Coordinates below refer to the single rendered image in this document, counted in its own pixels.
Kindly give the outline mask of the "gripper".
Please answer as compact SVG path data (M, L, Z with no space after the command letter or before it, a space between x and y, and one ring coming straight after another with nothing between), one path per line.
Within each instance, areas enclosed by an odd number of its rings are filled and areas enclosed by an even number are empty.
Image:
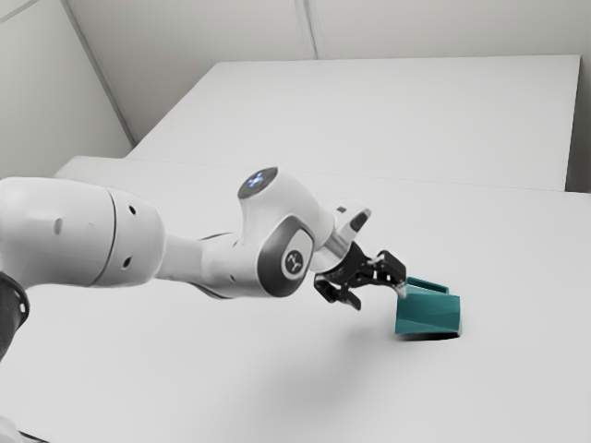
M399 297L406 297L406 276L405 264L389 251L382 250L369 258L353 242L340 263L315 275L314 288L328 303L341 303L360 311L361 301L351 292L352 288L388 286Z

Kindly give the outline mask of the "teal faceted mug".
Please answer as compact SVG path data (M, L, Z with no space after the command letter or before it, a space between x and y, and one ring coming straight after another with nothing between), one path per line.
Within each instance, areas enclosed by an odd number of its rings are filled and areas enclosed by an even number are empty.
M406 279L406 297L396 306L394 333L400 336L460 335L461 298L447 286Z

